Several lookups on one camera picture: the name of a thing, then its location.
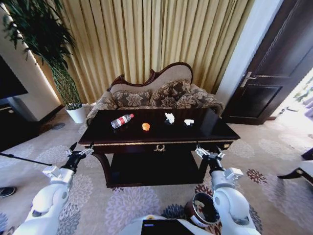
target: dark wooden coffee table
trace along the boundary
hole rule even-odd
[[[165,113],[175,123],[165,123]],[[134,118],[118,129],[111,121],[125,114]],[[193,119],[192,127],[184,124]],[[151,125],[143,131],[142,124]],[[94,142],[94,155],[105,173],[107,187],[198,184],[203,182],[207,162],[200,167],[191,151],[201,146],[213,151],[227,149],[240,137],[210,109],[153,109],[99,111],[79,143]],[[111,165],[105,153],[114,153]]]

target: floor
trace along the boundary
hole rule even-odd
[[[6,150],[20,157],[61,166],[65,150],[86,129],[75,124],[65,110],[48,124],[50,130],[28,142]],[[231,124],[241,139],[225,151],[223,166],[240,168],[245,176],[237,189],[250,202],[250,213],[264,235],[313,235],[313,187],[304,179],[279,180],[313,147],[313,122],[287,111],[275,121],[250,126]],[[0,234],[11,235],[25,220],[32,198],[49,182],[44,166],[0,158],[0,187],[18,191],[0,199]],[[195,192],[209,192],[210,176],[200,185],[106,188],[102,167],[95,157],[82,160],[75,175],[70,199],[60,215],[59,235],[115,235],[132,219],[147,214],[185,218],[183,207]],[[207,230],[219,235],[221,224]]]

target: chair leg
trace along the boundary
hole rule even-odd
[[[297,168],[293,172],[291,172],[288,175],[279,175],[277,176],[279,179],[295,179],[301,177],[302,170],[300,168]]]

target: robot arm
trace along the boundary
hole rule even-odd
[[[213,203],[220,214],[223,235],[259,235],[249,213],[249,202],[235,189],[236,181],[243,176],[239,169],[224,170],[220,160],[224,156],[210,153],[199,145],[196,153],[208,161],[212,176]]]
[[[26,220],[14,235],[56,235],[60,212],[68,200],[69,190],[78,163],[93,153],[93,144],[83,151],[74,151],[76,143],[67,150],[67,163],[59,169],[52,165],[43,170],[50,178],[50,185],[41,189],[33,199],[33,206]]]

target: shoe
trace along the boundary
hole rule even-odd
[[[4,187],[0,188],[0,198],[8,197],[14,194],[16,187]]]

